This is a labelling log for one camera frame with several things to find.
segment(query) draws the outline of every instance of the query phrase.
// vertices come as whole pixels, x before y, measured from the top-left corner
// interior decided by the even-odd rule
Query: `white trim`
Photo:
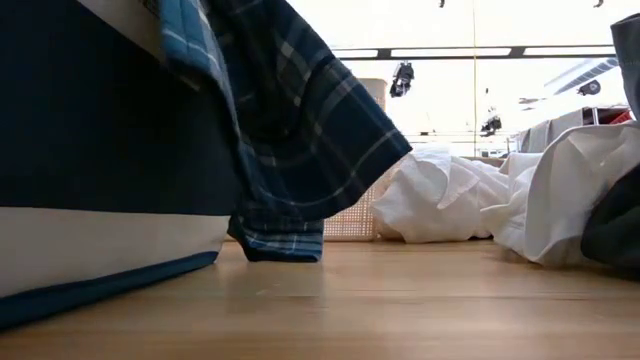
[[[0,207],[0,297],[217,252],[228,220]]]
[[[164,59],[160,21],[136,0],[77,0],[97,17],[159,60]]]

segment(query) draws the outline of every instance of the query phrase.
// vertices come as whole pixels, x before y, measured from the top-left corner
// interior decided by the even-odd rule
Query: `blue plaid shirt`
[[[247,180],[230,233],[250,260],[318,260],[322,219],[355,204],[406,139],[285,0],[162,0],[160,19],[169,62],[213,79],[230,110]]]

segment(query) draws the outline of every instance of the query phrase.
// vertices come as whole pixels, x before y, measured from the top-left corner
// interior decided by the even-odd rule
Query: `fabric storage bin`
[[[0,329],[213,263],[240,190],[222,97],[78,1],[3,5]]]

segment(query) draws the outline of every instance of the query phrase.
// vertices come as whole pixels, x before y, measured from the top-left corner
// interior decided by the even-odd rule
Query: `bright window light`
[[[463,49],[399,49],[391,51],[392,57],[411,57],[411,56],[425,56],[425,57],[439,57],[439,56],[451,56],[451,57],[464,57],[464,56],[506,56],[509,55],[510,48],[463,48]]]
[[[610,55],[615,54],[616,50],[613,46],[597,46],[597,47],[540,47],[528,48],[524,51],[525,56],[531,55]]]
[[[375,58],[378,50],[333,50],[333,55],[341,59]]]

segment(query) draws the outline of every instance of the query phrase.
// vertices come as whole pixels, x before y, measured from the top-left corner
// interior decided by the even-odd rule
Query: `wooden floor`
[[[640,359],[640,283],[490,242],[217,265],[0,335],[0,359]]]

